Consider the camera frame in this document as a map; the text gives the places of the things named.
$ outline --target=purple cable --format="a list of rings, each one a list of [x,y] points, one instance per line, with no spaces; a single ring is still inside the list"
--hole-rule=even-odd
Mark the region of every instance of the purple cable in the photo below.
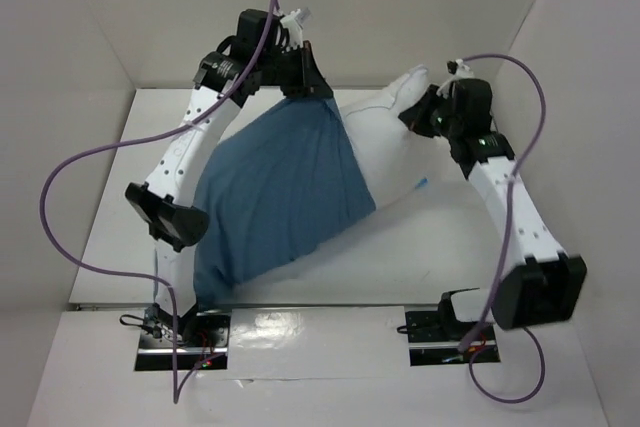
[[[484,347],[474,352],[474,354],[469,359],[469,374],[471,374],[471,380],[473,380],[473,383],[476,385],[476,387],[480,392],[482,392],[484,395],[489,397],[491,400],[495,400],[496,402],[500,402],[501,404],[521,404],[523,402],[527,402],[528,400],[533,399],[536,395],[538,395],[538,392],[540,392],[540,390],[542,389],[542,384],[544,384],[544,379],[545,379],[545,376],[547,375],[547,364],[544,360],[544,352],[542,352],[542,346],[540,345],[540,341],[538,341],[536,336],[533,335],[533,332],[531,332],[528,328],[523,327],[522,330],[524,330],[529,335],[529,337],[533,339],[533,343],[536,344],[536,350],[538,351],[538,355],[540,356],[540,378],[538,379],[538,384],[534,387],[534,389],[530,393],[528,393],[524,397],[520,397],[519,399],[503,399],[501,397],[498,397],[497,395],[492,394],[487,389],[482,387],[482,385],[480,385],[480,382],[476,378],[476,373],[473,371],[473,363],[475,362],[476,357],[478,357],[478,355],[480,355],[489,347]]]
[[[476,325],[474,325],[473,328],[469,332],[467,332],[467,335],[465,335],[460,341],[460,344],[458,345],[459,352],[466,352],[469,349],[471,343],[478,338],[478,336],[480,335],[480,332],[485,327],[487,327],[487,323],[486,323],[487,316],[489,315],[489,310],[491,310],[491,306],[493,305],[493,302],[495,301],[496,295],[498,293],[498,287],[500,286],[500,281],[502,279],[502,274],[504,272],[505,264],[507,261],[507,252],[509,250],[509,243],[511,242],[511,227],[513,225],[514,179],[520,173],[522,164],[524,164],[524,162],[527,160],[527,158],[531,154],[531,151],[540,140],[542,129],[544,128],[544,124],[547,120],[547,101],[545,99],[542,86],[540,85],[538,78],[535,76],[535,74],[529,67],[527,67],[523,62],[519,61],[518,59],[505,54],[479,54],[479,55],[472,55],[471,57],[467,57],[462,60],[463,62],[470,62],[478,59],[502,59],[502,60],[511,62],[513,64],[516,64],[518,67],[524,70],[533,81],[536,91],[538,92],[538,97],[540,98],[540,120],[538,122],[538,128],[536,129],[535,133],[533,134],[533,137],[531,138],[531,142],[529,142],[529,145],[527,146],[527,148],[524,149],[522,156],[516,161],[516,164],[514,165],[513,170],[511,171],[511,177],[509,178],[509,181],[507,183],[507,218],[505,221],[504,237],[502,239],[502,247],[500,249],[500,257],[498,259],[498,267],[496,268],[496,274],[493,278],[491,289],[489,290],[489,295],[487,297],[487,303],[482,309],[482,314],[480,315],[480,319],[478,320]],[[533,391],[531,391],[530,394],[520,399],[513,399],[513,400],[501,399],[499,397],[496,397],[493,394],[490,394],[480,385],[480,383],[476,379],[476,376],[473,372],[473,361],[475,360],[477,355],[480,352],[482,352],[482,350],[476,352],[469,361],[469,371],[471,372],[471,379],[473,380],[473,383],[476,385],[476,387],[478,387],[478,389],[483,394],[485,394],[490,399],[495,400],[496,402],[501,402],[505,404],[519,404],[522,402],[526,402],[527,400],[530,400],[534,396],[536,396],[538,392],[540,392],[540,389],[542,388],[542,384],[544,383],[546,365],[545,365],[545,359],[544,359],[544,353],[542,351],[542,347],[540,346],[538,339],[536,339],[536,337],[533,335],[533,333],[529,329],[524,328],[524,331],[535,342],[536,348],[538,350],[538,355],[540,356],[540,380],[538,381],[538,384],[533,389]]]
[[[224,95],[220,96],[218,101],[214,105],[209,107],[200,116],[196,117],[193,123],[183,125],[181,127],[170,130],[169,132],[165,132],[163,134],[153,135],[151,137],[144,137],[142,139],[132,139],[132,140],[125,140],[122,142],[115,142],[113,144],[103,145],[102,147],[96,147],[94,149],[90,149],[85,152],[80,152],[79,154],[69,157],[67,160],[63,161],[60,165],[58,165],[55,169],[53,169],[53,172],[49,174],[49,177],[47,177],[47,180],[45,181],[44,186],[42,187],[42,192],[40,194],[40,223],[42,224],[42,228],[44,229],[45,234],[49,238],[49,241],[51,242],[51,244],[53,244],[56,250],[60,252],[60,254],[62,254],[63,257],[65,257],[67,260],[77,265],[78,267],[82,267],[83,269],[90,270],[91,272],[95,272],[97,274],[115,275],[119,277],[131,277],[136,279],[148,279],[164,285],[169,292],[169,296],[171,297],[171,307],[173,309],[173,312],[172,312],[173,326],[172,327],[173,327],[174,333],[178,332],[178,313],[177,313],[178,308],[176,303],[176,295],[175,295],[175,292],[173,291],[173,287],[171,286],[171,284],[166,280],[161,279],[160,277],[157,277],[155,275],[140,274],[137,272],[121,272],[116,270],[101,269],[100,267],[95,267],[93,265],[85,264],[84,262],[82,262],[82,260],[76,259],[73,256],[73,254],[71,254],[68,250],[66,250],[60,244],[60,242],[58,242],[58,239],[53,235],[53,232],[51,231],[51,227],[49,226],[49,221],[47,219],[47,212],[46,212],[47,195],[49,194],[51,184],[53,183],[54,179],[58,176],[58,174],[65,167],[73,164],[74,162],[80,159],[89,157],[91,155],[99,154],[107,150],[115,150],[122,147],[131,147],[133,145],[149,144],[151,142],[156,142],[158,140],[164,140],[169,137],[180,135],[186,132],[187,130],[193,128],[195,124],[202,122],[209,115],[211,115],[218,107],[220,107],[227,99],[229,99],[229,97],[231,97],[236,90],[238,90],[240,85],[242,85],[242,82],[244,82],[245,79],[248,77],[249,73],[251,72],[251,69],[253,69],[253,67],[258,62],[258,57],[262,53],[264,44],[267,41],[267,35],[269,33],[271,23],[273,22],[274,10],[279,10],[279,9],[280,9],[280,4],[278,0],[271,0],[269,3],[269,15],[267,16],[267,20],[265,22],[262,36],[260,37],[258,45],[256,46],[256,50],[253,53],[251,60],[249,60],[249,63],[247,64],[246,68],[244,69],[244,71],[242,71],[242,73],[240,74],[238,79],[234,82],[234,84],[231,86],[231,88]],[[178,344],[177,344],[176,335],[172,336],[171,360],[172,360],[172,371],[173,371],[173,403],[174,404],[177,404],[178,400],[180,399],[180,391],[182,390],[184,382],[191,376],[191,374],[193,374],[193,372],[195,372],[197,369],[199,369],[202,366],[203,362],[206,362],[207,360],[215,358],[216,356],[209,357],[202,362],[196,363],[194,367],[189,371],[189,373],[187,373],[182,383],[178,385]]]

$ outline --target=purple wire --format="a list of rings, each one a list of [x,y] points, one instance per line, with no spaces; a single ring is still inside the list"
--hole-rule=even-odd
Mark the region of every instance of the purple wire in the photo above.
[[[544,360],[544,352],[542,351],[542,346],[540,345],[540,341],[536,338],[535,335],[533,335],[533,332],[531,332],[527,327],[523,327],[522,330],[524,330],[529,335],[529,337],[533,339],[533,343],[536,344],[536,350],[538,351],[538,355],[540,356],[540,378],[538,379],[538,384],[534,387],[534,389],[530,393],[528,393],[524,397],[520,397],[518,399],[503,399],[501,397],[498,397],[497,395],[492,394],[487,389],[485,389],[482,385],[480,385],[480,382],[476,378],[476,373],[473,371],[473,363],[475,362],[476,357],[478,357],[478,355],[480,355],[482,352],[489,349],[490,347],[484,347],[474,352],[474,354],[469,359],[469,374],[471,374],[471,380],[473,380],[473,383],[476,385],[476,387],[480,392],[482,392],[484,395],[489,397],[491,400],[495,400],[496,402],[500,402],[501,404],[521,404],[523,402],[527,402],[528,400],[533,399],[536,395],[538,395],[538,392],[540,392],[540,390],[542,389],[542,384],[544,384],[544,379],[547,375],[547,364]]]
[[[93,265],[85,264],[84,262],[82,262],[82,260],[75,258],[73,254],[71,254],[68,250],[66,250],[60,244],[60,242],[58,242],[58,239],[53,235],[51,227],[49,226],[49,220],[47,219],[47,212],[46,212],[47,195],[49,194],[49,190],[51,189],[51,184],[53,183],[54,179],[58,176],[58,174],[65,167],[68,167],[69,165],[73,164],[74,162],[80,159],[84,159],[85,157],[99,154],[101,152],[105,152],[108,150],[116,150],[122,147],[131,147],[133,145],[149,144],[151,142],[156,142],[158,140],[164,140],[169,137],[180,135],[186,132],[187,130],[193,128],[195,124],[198,124],[202,122],[204,119],[206,119],[207,117],[209,117],[209,115],[211,115],[218,107],[220,107],[227,99],[229,99],[229,97],[231,97],[236,90],[238,90],[240,85],[242,85],[242,83],[248,77],[249,73],[251,72],[251,69],[253,69],[253,67],[258,62],[258,57],[260,57],[260,54],[262,53],[262,49],[264,48],[264,44],[267,41],[267,35],[269,33],[271,23],[273,22],[274,10],[276,9],[278,10],[280,9],[280,3],[278,2],[278,0],[270,0],[269,13],[267,16],[267,20],[265,22],[264,30],[262,32],[258,45],[256,46],[256,50],[253,53],[251,60],[249,60],[249,63],[247,64],[246,68],[240,74],[240,76],[234,82],[231,88],[225,94],[220,96],[218,98],[218,101],[215,104],[209,107],[201,115],[196,117],[193,120],[193,123],[185,124],[183,126],[170,130],[163,134],[152,135],[151,137],[144,137],[141,139],[132,139],[132,140],[125,140],[121,142],[115,142],[113,144],[103,145],[102,147],[96,147],[94,149],[90,149],[85,152],[80,152],[79,154],[69,157],[67,160],[63,161],[60,165],[58,165],[55,169],[53,169],[51,174],[49,174],[49,177],[47,177],[47,180],[45,181],[44,186],[42,187],[42,192],[40,193],[40,223],[42,224],[42,228],[44,229],[44,232],[47,235],[51,244],[56,248],[58,252],[60,252],[60,254],[62,254],[64,258],[66,258],[73,264],[77,265],[78,267],[82,267],[83,269],[90,270],[91,272],[95,272],[97,274],[115,275],[119,277],[130,277],[130,278],[136,278],[136,279],[148,279],[154,282],[158,282],[167,288],[167,291],[169,292],[169,297],[171,298],[171,308],[173,309],[172,328],[173,328],[174,335],[172,336],[171,360],[172,360],[172,371],[173,371],[173,403],[174,404],[177,404],[178,400],[180,399],[180,391],[182,390],[182,386],[184,385],[184,382],[187,380],[187,378],[191,376],[191,374],[193,374],[194,371],[200,368],[200,366],[202,365],[202,362],[196,363],[193,369],[191,369],[189,373],[186,375],[186,377],[183,379],[182,383],[178,385],[178,344],[177,344],[178,308],[176,303],[176,295],[173,290],[173,287],[169,282],[155,275],[141,274],[137,272],[122,272],[117,270],[101,269],[100,267],[95,267]]]
[[[520,60],[516,59],[515,57],[511,57],[510,55],[505,55],[505,54],[479,54],[479,55],[472,55],[471,57],[467,57],[465,59],[462,59],[464,62],[471,62],[473,60],[478,60],[478,59],[502,59],[502,60],[506,60],[508,62],[511,62],[513,64],[516,64],[518,67],[520,67],[522,70],[524,70],[527,75],[531,78],[531,80],[533,81],[533,84],[536,88],[536,91],[538,92],[538,97],[540,98],[540,120],[538,121],[538,127],[535,131],[535,133],[533,134],[533,137],[531,138],[531,141],[529,142],[529,145],[527,146],[526,149],[524,149],[524,152],[522,154],[522,156],[516,161],[516,164],[513,167],[513,170],[511,171],[511,177],[509,178],[509,181],[507,183],[507,218],[505,221],[505,228],[504,228],[504,237],[502,239],[502,247],[500,249],[500,257],[498,259],[498,267],[496,268],[496,274],[493,278],[493,282],[491,283],[491,289],[489,290],[489,295],[487,297],[487,303],[485,304],[484,308],[482,309],[482,313],[480,315],[480,319],[478,320],[478,322],[473,326],[473,328],[467,332],[467,335],[465,335],[462,340],[460,341],[460,344],[458,345],[458,351],[459,352],[466,352],[469,347],[471,346],[471,343],[474,342],[478,336],[480,335],[480,332],[482,332],[482,330],[487,327],[487,316],[489,315],[489,311],[491,310],[491,307],[493,305],[493,302],[495,301],[496,295],[498,293],[498,287],[500,286],[500,281],[502,279],[502,274],[504,273],[504,269],[505,269],[505,265],[506,265],[506,261],[507,261],[507,252],[509,250],[509,243],[511,242],[511,228],[513,226],[513,189],[514,189],[514,179],[515,177],[520,173],[520,169],[522,168],[522,165],[524,164],[524,162],[527,160],[527,158],[529,157],[529,155],[531,154],[531,151],[534,149],[534,147],[536,146],[536,144],[538,143],[538,141],[540,140],[540,135],[542,134],[542,129],[544,128],[544,124],[547,120],[547,101],[546,98],[544,96],[544,92],[542,90],[542,86],[540,85],[540,81],[538,80],[538,78],[535,76],[535,74],[533,73],[533,71],[527,67],[527,65],[525,65],[523,62],[521,62]],[[533,341],[536,344],[536,348],[538,349],[538,355],[540,356],[540,380],[538,381],[538,384],[536,385],[535,389],[529,394],[526,395],[525,397],[522,397],[521,399],[515,399],[515,400],[509,400],[509,399],[500,399],[499,397],[496,397],[490,393],[488,393],[481,385],[480,383],[477,381],[474,373],[473,373],[473,361],[476,358],[476,356],[478,355],[478,353],[476,353],[474,356],[471,357],[471,360],[469,361],[469,370],[471,371],[471,379],[473,380],[474,384],[476,384],[476,387],[478,387],[478,389],[480,389],[480,391],[487,395],[489,398],[497,401],[497,402],[502,402],[502,403],[507,403],[507,404],[518,404],[521,402],[526,402],[527,400],[533,398],[535,395],[538,394],[538,392],[540,391],[540,389],[542,388],[542,384],[544,383],[544,377],[545,377],[545,360],[544,360],[544,353],[542,352],[542,347],[540,346],[540,343],[538,342],[538,339],[536,339],[536,337],[533,335],[533,333],[525,328],[524,329],[525,332],[527,334],[529,334],[529,336],[533,339]]]
[[[180,385],[178,386],[176,393],[178,398],[180,398],[180,393],[182,392],[182,388],[184,387],[184,384],[187,383],[187,380],[189,380],[189,377],[191,377],[198,369],[200,369],[204,364],[206,364],[207,362],[209,362],[210,360],[213,359],[217,359],[218,357],[220,357],[221,355],[224,354],[213,354],[210,355],[209,357],[205,357],[204,359],[196,362],[193,367],[191,368],[191,370],[189,372],[186,373],[186,375],[182,378],[182,380],[180,381]]]

